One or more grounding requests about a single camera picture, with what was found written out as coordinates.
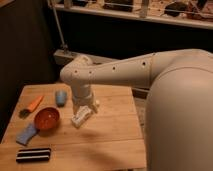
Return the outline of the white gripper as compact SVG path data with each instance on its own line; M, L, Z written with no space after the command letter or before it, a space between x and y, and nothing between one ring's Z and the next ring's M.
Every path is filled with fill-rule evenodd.
M77 113L81 106L88 106L93 112L98 112L99 103L95 100L89 84L72 86L71 90L74 113Z

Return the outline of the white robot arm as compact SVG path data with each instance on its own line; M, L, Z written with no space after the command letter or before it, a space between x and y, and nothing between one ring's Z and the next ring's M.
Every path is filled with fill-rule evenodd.
M99 65L79 55L60 77L77 107L94 103L93 84L147 88L147 170L213 171L213 53L172 50Z

